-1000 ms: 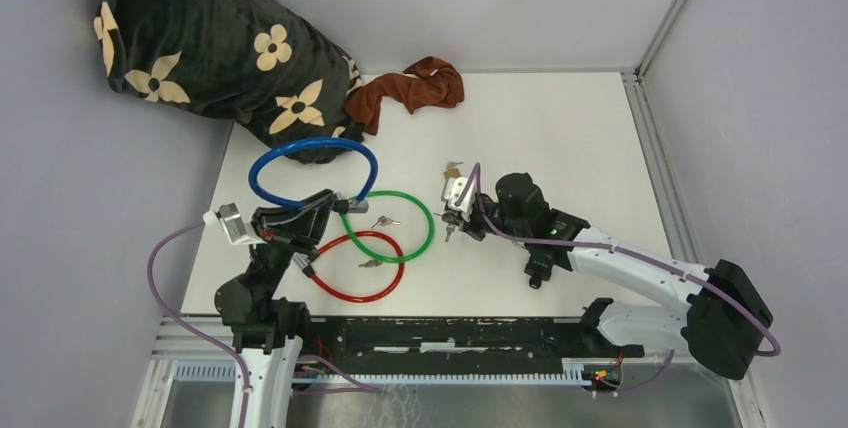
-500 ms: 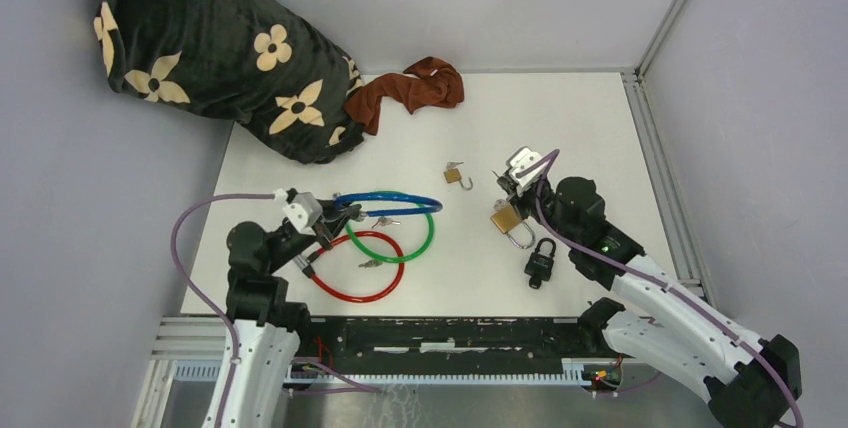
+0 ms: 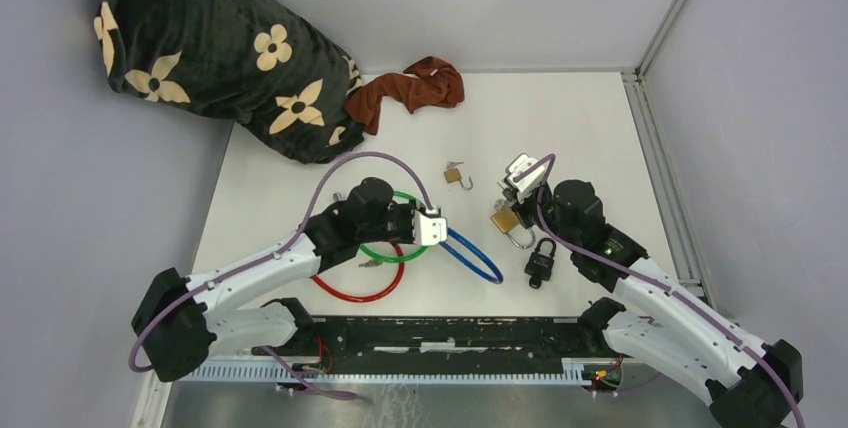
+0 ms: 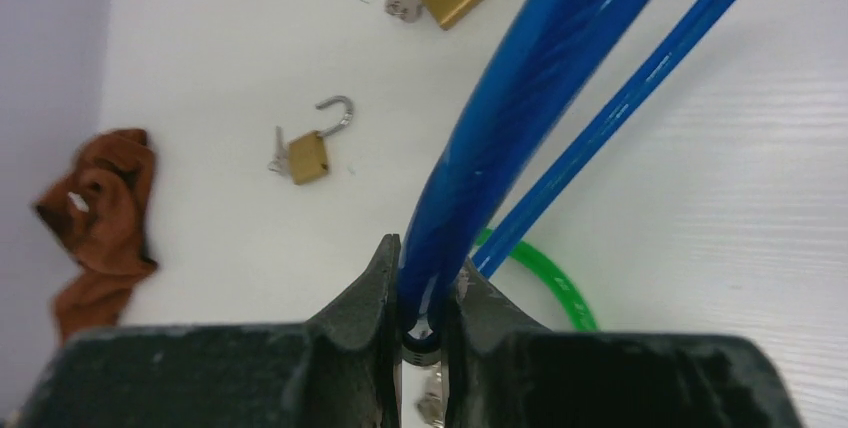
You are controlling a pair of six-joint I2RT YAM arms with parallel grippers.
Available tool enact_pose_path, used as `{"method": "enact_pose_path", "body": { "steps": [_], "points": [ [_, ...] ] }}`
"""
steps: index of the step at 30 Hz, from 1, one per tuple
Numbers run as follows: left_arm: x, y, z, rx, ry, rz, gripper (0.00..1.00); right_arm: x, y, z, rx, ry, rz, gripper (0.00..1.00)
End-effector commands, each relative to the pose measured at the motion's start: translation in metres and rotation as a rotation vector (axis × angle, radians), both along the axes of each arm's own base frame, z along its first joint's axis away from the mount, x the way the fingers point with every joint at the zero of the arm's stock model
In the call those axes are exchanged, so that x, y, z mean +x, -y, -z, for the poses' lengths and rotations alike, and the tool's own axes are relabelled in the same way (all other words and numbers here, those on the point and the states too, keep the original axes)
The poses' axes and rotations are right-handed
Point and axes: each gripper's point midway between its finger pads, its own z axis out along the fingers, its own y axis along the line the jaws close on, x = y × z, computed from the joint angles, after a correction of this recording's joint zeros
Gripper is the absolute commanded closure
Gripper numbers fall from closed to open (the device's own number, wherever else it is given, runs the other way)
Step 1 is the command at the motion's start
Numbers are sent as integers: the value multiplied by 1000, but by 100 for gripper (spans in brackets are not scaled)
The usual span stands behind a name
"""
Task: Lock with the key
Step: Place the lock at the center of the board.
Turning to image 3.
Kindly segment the green cable lock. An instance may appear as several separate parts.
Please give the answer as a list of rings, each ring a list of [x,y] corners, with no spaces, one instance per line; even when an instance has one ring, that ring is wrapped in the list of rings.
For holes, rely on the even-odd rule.
[[[408,193],[402,192],[402,191],[395,191],[393,193],[393,196],[395,198],[400,198],[400,199],[403,199],[403,200],[406,200],[406,201],[415,201],[416,200],[416,198],[414,196],[412,196]],[[402,262],[412,261],[412,260],[418,258],[419,256],[423,255],[427,250],[428,250],[427,246],[420,246],[416,251],[414,251],[411,254],[401,254],[401,255],[396,255],[396,256],[389,256],[389,255],[383,255],[383,254],[377,253],[377,252],[373,251],[372,249],[370,249],[369,247],[367,247],[366,245],[360,246],[360,251],[362,253],[364,253],[365,255],[367,255],[368,257],[370,257],[375,262],[390,263],[390,264],[400,264]]]

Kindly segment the blue cable lock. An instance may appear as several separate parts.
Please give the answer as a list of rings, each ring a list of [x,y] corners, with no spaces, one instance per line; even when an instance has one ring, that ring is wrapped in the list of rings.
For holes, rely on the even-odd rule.
[[[465,256],[459,249],[451,245],[450,241],[456,241],[473,258],[479,261],[479,263],[476,263]],[[461,265],[468,268],[471,272],[486,282],[496,285],[504,282],[504,275],[497,264],[484,251],[453,228],[447,229],[447,240],[440,242],[439,246]]]

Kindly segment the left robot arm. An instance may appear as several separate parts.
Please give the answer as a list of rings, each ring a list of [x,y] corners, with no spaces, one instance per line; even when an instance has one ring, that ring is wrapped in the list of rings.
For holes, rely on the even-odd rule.
[[[263,252],[195,275],[182,276],[174,268],[158,273],[132,318],[137,341],[131,354],[144,352],[148,370],[162,382],[185,377],[211,356],[242,349],[281,346],[303,354],[315,330],[300,303],[254,309],[248,303],[347,262],[363,244],[432,246],[447,233],[440,209],[421,201],[397,203],[387,182],[366,178]]]

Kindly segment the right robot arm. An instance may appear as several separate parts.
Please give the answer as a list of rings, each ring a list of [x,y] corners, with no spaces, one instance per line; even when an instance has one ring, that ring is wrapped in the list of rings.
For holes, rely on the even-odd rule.
[[[606,221],[593,185],[566,180],[500,183],[525,227],[571,252],[578,272],[607,291],[580,317],[580,348],[610,349],[676,382],[722,427],[805,424],[802,357],[784,339],[768,343],[729,321],[672,278],[630,236]]]

